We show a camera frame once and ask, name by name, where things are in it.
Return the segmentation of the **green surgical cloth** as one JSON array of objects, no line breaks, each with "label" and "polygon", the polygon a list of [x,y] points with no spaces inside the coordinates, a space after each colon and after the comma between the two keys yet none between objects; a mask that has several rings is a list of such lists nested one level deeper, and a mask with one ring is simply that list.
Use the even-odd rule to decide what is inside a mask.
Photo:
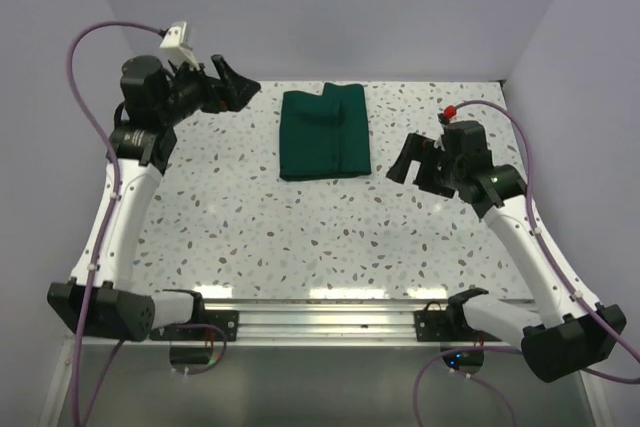
[{"label": "green surgical cloth", "polygon": [[279,175],[303,182],[367,176],[372,172],[364,86],[325,83],[322,93],[283,94]]}]

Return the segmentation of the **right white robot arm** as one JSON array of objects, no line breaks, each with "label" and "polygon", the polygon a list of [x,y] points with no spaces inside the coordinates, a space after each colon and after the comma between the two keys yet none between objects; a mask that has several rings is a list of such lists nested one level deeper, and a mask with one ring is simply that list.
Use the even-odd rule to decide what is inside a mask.
[{"label": "right white robot arm", "polygon": [[472,206],[505,247],[537,307],[530,312],[475,287],[451,296],[440,320],[426,313],[417,319],[435,328],[439,339],[472,339],[481,332],[497,338],[521,352],[547,383],[606,360],[626,326],[624,313],[603,305],[581,281],[566,286],[575,271],[563,256],[548,259],[557,246],[542,224],[529,226],[534,217],[526,184],[515,167],[494,164],[483,129],[447,130],[438,140],[409,134],[388,178],[404,183],[412,163],[419,165],[414,183],[420,190]]}]

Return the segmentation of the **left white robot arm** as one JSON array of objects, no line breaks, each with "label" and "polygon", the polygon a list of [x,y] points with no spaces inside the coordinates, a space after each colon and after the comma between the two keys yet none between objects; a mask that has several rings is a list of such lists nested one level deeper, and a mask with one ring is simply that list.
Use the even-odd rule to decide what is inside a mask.
[{"label": "left white robot arm", "polygon": [[133,262],[147,210],[177,143],[176,126],[196,112],[239,112],[260,91],[259,82],[238,74],[223,56],[203,65],[165,66],[137,56],[122,67],[123,102],[109,135],[105,185],[88,241],[66,282],[51,283],[47,301],[78,337],[140,342],[173,326],[185,339],[208,326],[200,293],[166,289],[137,293]]}]

